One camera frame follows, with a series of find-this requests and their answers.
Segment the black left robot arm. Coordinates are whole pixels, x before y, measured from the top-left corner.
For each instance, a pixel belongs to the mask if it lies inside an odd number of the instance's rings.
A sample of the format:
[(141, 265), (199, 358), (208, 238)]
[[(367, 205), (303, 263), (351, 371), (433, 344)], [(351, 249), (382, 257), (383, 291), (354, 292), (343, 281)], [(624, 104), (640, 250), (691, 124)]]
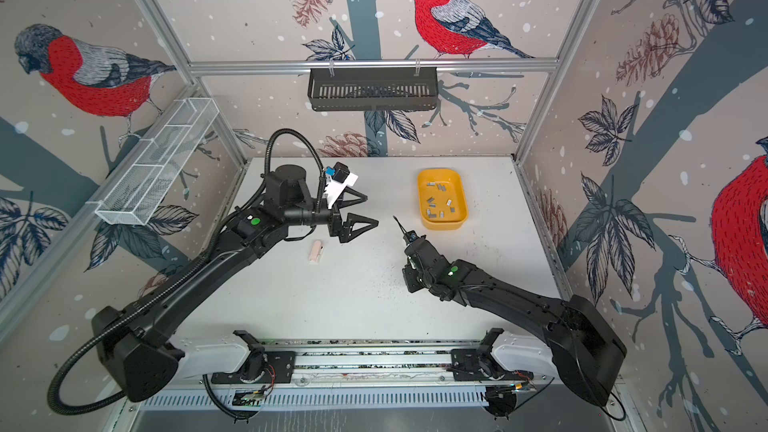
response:
[[(324, 225), (330, 236), (349, 243), (375, 229), (376, 219), (342, 214), (366, 202), (353, 187), (354, 177), (343, 163), (326, 168), (313, 147), (318, 188), (311, 194), (304, 168), (287, 164), (273, 169), (272, 151), (278, 138), (290, 135), (303, 145), (300, 132), (281, 128), (267, 142), (262, 182), (241, 206), (220, 220), (206, 248), (170, 279), (122, 309), (106, 307), (92, 321), (93, 338), (59, 367), (47, 391), (52, 412), (75, 416), (104, 408), (122, 398), (142, 402), (181, 375), (193, 354), (172, 343), (178, 327), (217, 289), (242, 269), (264, 257), (275, 245), (292, 241), (289, 230)], [(65, 378), (89, 351), (118, 385), (117, 393), (96, 402), (70, 405), (61, 397)]]

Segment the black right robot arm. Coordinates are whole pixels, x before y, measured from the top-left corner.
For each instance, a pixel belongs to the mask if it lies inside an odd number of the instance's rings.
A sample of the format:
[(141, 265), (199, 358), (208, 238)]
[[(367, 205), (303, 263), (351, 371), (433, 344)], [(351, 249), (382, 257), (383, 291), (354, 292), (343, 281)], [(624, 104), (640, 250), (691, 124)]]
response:
[(627, 349), (594, 304), (579, 295), (563, 300), (507, 284), (465, 260), (449, 261), (414, 230), (402, 233), (409, 292), (424, 289), (522, 328), (549, 348), (557, 377), (572, 393), (608, 405)]

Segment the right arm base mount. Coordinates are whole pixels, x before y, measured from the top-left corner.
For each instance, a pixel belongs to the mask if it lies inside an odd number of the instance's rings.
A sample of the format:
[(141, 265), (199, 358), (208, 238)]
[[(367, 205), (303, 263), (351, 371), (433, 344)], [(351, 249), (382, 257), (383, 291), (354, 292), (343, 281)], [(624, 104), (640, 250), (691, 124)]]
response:
[(489, 386), (484, 394), (487, 402), (485, 410), (494, 418), (509, 419), (518, 408), (516, 391), (529, 386), (535, 375), (531, 371), (506, 370), (492, 357), (492, 346), (503, 333), (502, 328), (493, 328), (486, 333), (477, 348), (452, 349), (447, 371), (453, 374), (457, 382), (516, 379), (513, 385)]

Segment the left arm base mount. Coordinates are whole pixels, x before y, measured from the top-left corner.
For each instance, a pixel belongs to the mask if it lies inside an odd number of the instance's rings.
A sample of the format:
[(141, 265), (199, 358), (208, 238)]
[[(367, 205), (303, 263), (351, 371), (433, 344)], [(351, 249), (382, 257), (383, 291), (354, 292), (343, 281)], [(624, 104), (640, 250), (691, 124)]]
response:
[[(218, 372), (213, 373), (213, 376), (234, 376), (240, 383), (255, 384), (261, 380), (263, 375), (266, 375), (265, 385), (257, 392), (261, 395), (262, 401), (265, 401), (274, 392), (277, 384), (291, 382), (297, 357), (294, 351), (268, 352), (265, 346), (249, 332), (235, 330), (233, 334), (247, 347), (247, 355), (234, 372)], [(239, 411), (229, 408), (215, 394), (210, 374), (203, 374), (201, 383), (213, 405), (231, 418), (234, 423), (245, 422), (248, 424), (250, 419), (258, 414), (258, 411)]]

